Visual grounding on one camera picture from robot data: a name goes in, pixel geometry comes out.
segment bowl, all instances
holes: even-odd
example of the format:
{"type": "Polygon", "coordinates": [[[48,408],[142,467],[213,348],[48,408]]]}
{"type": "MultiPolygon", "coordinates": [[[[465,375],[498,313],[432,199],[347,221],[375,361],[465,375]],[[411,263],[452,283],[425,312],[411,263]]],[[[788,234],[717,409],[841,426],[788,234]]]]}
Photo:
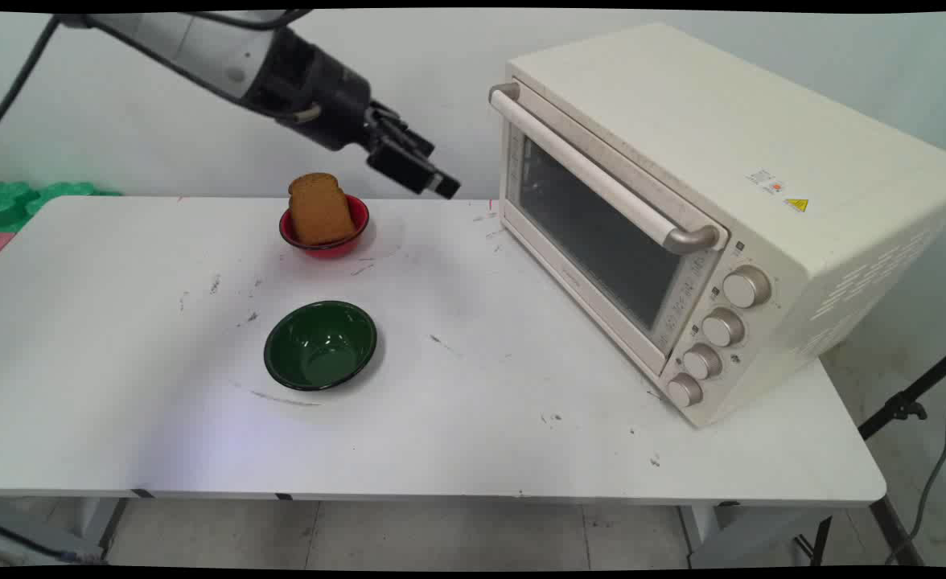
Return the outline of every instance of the bowl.
{"type": "Polygon", "coordinates": [[[315,302],[279,320],[266,338],[266,370],[296,391],[322,391],[351,379],[373,358],[376,326],[348,302],[315,302]]]}
{"type": "Polygon", "coordinates": [[[359,245],[359,237],[363,231],[366,231],[366,226],[369,224],[369,208],[358,197],[352,197],[348,194],[344,194],[344,197],[348,199],[348,213],[351,213],[352,223],[355,224],[354,234],[333,243],[305,245],[295,235],[294,221],[290,219],[290,209],[288,208],[281,216],[281,237],[283,241],[300,248],[309,256],[323,260],[330,260],[334,257],[341,257],[345,253],[351,253],[359,245]]]}

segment toast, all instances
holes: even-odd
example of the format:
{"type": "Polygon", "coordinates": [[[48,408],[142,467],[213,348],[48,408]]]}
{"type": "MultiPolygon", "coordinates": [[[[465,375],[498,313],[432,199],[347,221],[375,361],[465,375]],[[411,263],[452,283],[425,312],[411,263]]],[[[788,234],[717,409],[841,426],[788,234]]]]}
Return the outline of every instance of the toast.
{"type": "Polygon", "coordinates": [[[290,220],[304,245],[324,245],[355,233],[348,199],[330,173],[309,173],[295,179],[290,192],[290,220]]]}

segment oven label sticker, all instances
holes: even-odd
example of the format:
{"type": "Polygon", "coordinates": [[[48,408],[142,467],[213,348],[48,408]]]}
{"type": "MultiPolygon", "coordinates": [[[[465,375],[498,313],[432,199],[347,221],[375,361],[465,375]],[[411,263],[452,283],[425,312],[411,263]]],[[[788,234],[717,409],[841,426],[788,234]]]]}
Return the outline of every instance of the oven label sticker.
{"type": "MultiPolygon", "coordinates": [[[[753,184],[756,184],[761,190],[766,191],[770,195],[778,195],[779,197],[780,195],[785,195],[788,191],[787,184],[781,179],[777,179],[777,177],[766,169],[760,169],[759,171],[751,173],[751,175],[746,175],[746,177],[748,180],[752,181],[753,184]]],[[[799,213],[805,213],[805,210],[808,209],[808,199],[787,199],[785,197],[781,197],[781,199],[784,199],[786,204],[792,206],[792,208],[799,213]]]]}
{"type": "Polygon", "coordinates": [[[784,202],[803,213],[808,207],[808,199],[785,199],[784,202]]]}
{"type": "Polygon", "coordinates": [[[752,173],[752,175],[748,175],[748,180],[762,187],[763,190],[770,195],[784,193],[786,188],[784,181],[777,179],[777,177],[771,175],[770,171],[766,169],[761,169],[752,173]]]}

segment white table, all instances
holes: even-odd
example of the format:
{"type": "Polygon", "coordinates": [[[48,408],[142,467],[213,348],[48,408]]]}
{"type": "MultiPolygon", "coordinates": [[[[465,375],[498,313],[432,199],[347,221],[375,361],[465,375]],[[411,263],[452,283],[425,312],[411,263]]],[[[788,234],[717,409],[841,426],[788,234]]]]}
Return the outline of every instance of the white table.
{"type": "MultiPolygon", "coordinates": [[[[488,201],[368,205],[360,247],[317,261],[279,236],[286,199],[51,201],[0,253],[0,495],[735,501],[797,523],[885,494],[819,362],[695,429],[488,201]],[[266,336],[327,299],[372,316],[373,360],[283,388],[266,336]]],[[[729,531],[693,563],[729,561],[729,531]]]]}

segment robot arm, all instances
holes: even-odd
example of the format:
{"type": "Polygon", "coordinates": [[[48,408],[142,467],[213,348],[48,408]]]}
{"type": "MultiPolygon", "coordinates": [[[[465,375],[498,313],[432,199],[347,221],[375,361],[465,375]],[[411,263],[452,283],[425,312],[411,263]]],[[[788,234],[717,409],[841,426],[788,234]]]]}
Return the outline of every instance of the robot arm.
{"type": "MultiPolygon", "coordinates": [[[[274,22],[284,10],[238,11],[234,18],[274,22]]],[[[367,164],[413,193],[450,199],[459,181],[428,157],[433,143],[371,98],[369,82],[305,43],[287,26],[253,30],[180,12],[61,14],[62,23],[97,28],[237,105],[273,118],[329,148],[358,143],[367,164]]]]}

